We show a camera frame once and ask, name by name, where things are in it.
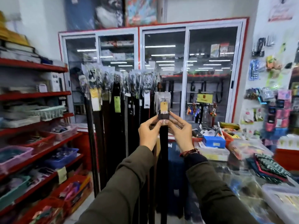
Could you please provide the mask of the person's right hand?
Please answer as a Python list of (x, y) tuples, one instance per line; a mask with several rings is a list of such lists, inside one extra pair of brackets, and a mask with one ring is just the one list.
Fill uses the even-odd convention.
[(179, 136), (175, 138), (182, 153), (188, 152), (194, 149), (192, 142), (192, 126), (181, 117), (177, 116), (173, 112), (169, 112), (169, 120), (177, 120), (179, 122)]

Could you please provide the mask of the person's left hand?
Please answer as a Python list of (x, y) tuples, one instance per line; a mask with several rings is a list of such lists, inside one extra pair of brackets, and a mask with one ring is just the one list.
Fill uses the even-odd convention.
[(156, 115), (146, 122), (142, 123), (138, 129), (140, 146), (146, 146), (151, 151), (154, 149), (156, 140), (159, 132), (154, 132), (151, 130), (151, 125), (155, 125), (155, 122), (159, 120), (159, 116)]

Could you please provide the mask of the black belt with yellow tag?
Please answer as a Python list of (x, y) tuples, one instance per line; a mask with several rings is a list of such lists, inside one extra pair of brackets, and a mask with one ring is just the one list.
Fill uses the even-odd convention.
[(162, 126), (159, 129), (160, 138), (160, 173), (161, 173), (161, 196), (159, 209), (161, 214), (161, 224), (167, 224), (168, 209), (168, 126), (166, 121), (170, 118), (170, 92), (155, 92), (155, 110), (158, 114), (158, 120), (162, 120)]

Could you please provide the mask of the person's right forearm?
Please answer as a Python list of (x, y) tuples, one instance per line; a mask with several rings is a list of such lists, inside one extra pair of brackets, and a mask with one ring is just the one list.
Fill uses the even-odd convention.
[(259, 224), (206, 157), (195, 149), (180, 156), (206, 224)]

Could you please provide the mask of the person's left forearm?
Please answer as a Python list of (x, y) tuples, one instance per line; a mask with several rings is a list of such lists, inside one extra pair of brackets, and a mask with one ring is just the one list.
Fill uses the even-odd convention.
[(132, 224), (135, 204), (154, 155), (146, 146), (139, 146), (118, 166), (107, 185), (75, 224)]

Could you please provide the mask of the row of hanging packaged belts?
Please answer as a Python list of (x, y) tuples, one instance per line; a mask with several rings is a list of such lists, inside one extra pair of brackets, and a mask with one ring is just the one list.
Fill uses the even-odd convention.
[(95, 196), (139, 143), (138, 128), (153, 114), (161, 76), (154, 70), (115, 70), (83, 63), (76, 72), (87, 114)]

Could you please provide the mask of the blue box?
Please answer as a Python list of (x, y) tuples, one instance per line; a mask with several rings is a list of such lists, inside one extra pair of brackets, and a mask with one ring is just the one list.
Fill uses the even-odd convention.
[(206, 136), (202, 138), (202, 142), (206, 147), (215, 147), (224, 149), (226, 147), (226, 140), (221, 136)]

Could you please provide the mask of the yellow sign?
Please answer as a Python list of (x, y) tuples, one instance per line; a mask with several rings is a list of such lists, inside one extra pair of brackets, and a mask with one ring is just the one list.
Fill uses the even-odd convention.
[(198, 93), (196, 98), (197, 103), (207, 103), (212, 104), (213, 103), (213, 94), (209, 93)]

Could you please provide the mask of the dark blue suitcase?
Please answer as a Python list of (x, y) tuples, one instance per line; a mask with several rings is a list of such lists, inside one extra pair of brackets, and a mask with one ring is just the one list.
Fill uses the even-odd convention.
[(168, 148), (167, 214), (181, 219), (186, 198), (186, 174), (184, 159), (180, 157), (176, 143)]

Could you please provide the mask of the glass door display cabinet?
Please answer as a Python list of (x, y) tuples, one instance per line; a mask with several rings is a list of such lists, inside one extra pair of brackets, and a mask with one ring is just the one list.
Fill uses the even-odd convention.
[(171, 110), (193, 126), (190, 106), (204, 110), (197, 93), (208, 94), (216, 103), (215, 121), (232, 123), (235, 118), (249, 17), (211, 19), (132, 26), (120, 29), (59, 32), (62, 61), (68, 64), (65, 86), (71, 91), (71, 123), (87, 128), (77, 73), (82, 64), (99, 63), (105, 70), (157, 73), (162, 88), (171, 93)]

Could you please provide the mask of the clear pink plastic basket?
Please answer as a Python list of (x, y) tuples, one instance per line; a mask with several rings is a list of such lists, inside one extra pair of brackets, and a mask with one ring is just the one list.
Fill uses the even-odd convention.
[(78, 126), (75, 124), (59, 122), (52, 124), (49, 127), (42, 130), (42, 132), (50, 133), (54, 135), (55, 141), (63, 141), (75, 134), (77, 134)]

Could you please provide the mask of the blue plastic basket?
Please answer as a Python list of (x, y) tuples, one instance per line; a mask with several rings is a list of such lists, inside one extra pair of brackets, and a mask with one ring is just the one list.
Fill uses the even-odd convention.
[(42, 165), (52, 170), (61, 169), (77, 157), (78, 151), (78, 148), (58, 148), (56, 153), (42, 162)]

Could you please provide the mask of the pile of folded patterned cloths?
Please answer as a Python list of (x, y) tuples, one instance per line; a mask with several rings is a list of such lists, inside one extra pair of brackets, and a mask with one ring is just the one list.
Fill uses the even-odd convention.
[(271, 158), (271, 156), (255, 153), (245, 160), (256, 176), (268, 182), (280, 184), (287, 182), (288, 178), (292, 177), (292, 175)]

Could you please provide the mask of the large red plastic basket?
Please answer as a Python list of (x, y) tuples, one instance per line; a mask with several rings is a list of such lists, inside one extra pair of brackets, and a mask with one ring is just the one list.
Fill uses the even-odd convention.
[(55, 189), (50, 197), (62, 200), (66, 216), (72, 215), (93, 192), (90, 176), (74, 175)]

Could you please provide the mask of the white woven plastic basket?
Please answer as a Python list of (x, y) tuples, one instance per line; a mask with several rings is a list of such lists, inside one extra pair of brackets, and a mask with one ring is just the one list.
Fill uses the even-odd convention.
[(39, 116), (41, 121), (50, 121), (55, 118), (63, 117), (66, 111), (64, 105), (58, 105), (53, 107), (48, 106), (34, 106), (29, 107), (25, 113), (29, 116)]

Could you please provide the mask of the framed pictures atop cabinet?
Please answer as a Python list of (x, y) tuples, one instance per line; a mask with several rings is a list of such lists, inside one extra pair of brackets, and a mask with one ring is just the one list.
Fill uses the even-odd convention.
[(64, 0), (67, 31), (155, 25), (159, 0)]

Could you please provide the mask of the red metal shelf unit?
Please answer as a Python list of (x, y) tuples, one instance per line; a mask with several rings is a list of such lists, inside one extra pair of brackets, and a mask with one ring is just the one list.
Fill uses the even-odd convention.
[[(75, 124), (77, 134), (63, 141), (42, 132), (59, 122), (74, 124), (69, 120), (74, 117), (68, 102), (71, 91), (60, 89), (67, 71), (67, 65), (60, 62), (55, 66), (0, 58), (0, 149), (11, 145), (34, 148), (31, 158), (10, 168), (8, 174), (0, 174), (0, 196), (21, 184), (20, 176), (31, 177), (27, 191), (0, 211), (0, 224), (62, 224), (64, 202), (50, 194), (69, 177), (88, 173), (87, 148), (77, 147), (80, 139), (87, 142), (87, 133), (79, 132), (79, 125)], [(29, 107), (58, 105), (64, 105), (66, 111), (50, 121), (25, 113)], [(61, 147), (78, 148), (77, 157), (61, 169), (43, 166)]]

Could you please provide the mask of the clear plastic container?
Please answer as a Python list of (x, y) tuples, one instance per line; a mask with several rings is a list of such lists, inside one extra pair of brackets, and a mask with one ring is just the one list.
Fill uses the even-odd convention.
[(287, 184), (264, 184), (264, 200), (285, 224), (299, 224), (299, 188)]

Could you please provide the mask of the teal plastic basket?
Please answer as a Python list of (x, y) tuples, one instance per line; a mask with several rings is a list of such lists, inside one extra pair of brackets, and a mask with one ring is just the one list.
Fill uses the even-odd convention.
[(20, 176), (21, 184), (17, 185), (13, 189), (10, 189), (3, 196), (0, 196), (0, 211), (6, 207), (15, 203), (15, 201), (21, 197), (29, 188), (30, 176)]

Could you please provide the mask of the stack of books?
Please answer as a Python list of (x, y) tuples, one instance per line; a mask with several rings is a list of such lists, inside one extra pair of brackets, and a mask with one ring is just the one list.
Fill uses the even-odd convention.
[(27, 37), (6, 27), (6, 18), (0, 11), (0, 58), (41, 64), (41, 58)]

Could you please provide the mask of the bunch of hanging keychains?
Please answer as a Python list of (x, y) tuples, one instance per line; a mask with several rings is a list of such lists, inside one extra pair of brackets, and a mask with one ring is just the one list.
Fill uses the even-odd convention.
[(217, 104), (216, 103), (188, 103), (186, 115), (190, 123), (202, 126), (214, 126)]

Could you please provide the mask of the wall display of packaged accessories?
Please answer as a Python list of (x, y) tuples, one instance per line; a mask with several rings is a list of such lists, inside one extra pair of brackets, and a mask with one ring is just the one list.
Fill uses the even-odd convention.
[(277, 53), (265, 55), (269, 44), (270, 36), (263, 37), (261, 50), (253, 50), (240, 124), (246, 139), (261, 140), (275, 151), (288, 135), (292, 113), (299, 118), (299, 98), (293, 98), (299, 97), (299, 41), (290, 60), (284, 56), (285, 42)]

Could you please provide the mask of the wall poster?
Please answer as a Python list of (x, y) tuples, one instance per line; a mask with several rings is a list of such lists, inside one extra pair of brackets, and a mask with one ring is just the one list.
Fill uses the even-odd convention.
[(297, 0), (271, 0), (268, 22), (292, 20), (296, 4)]

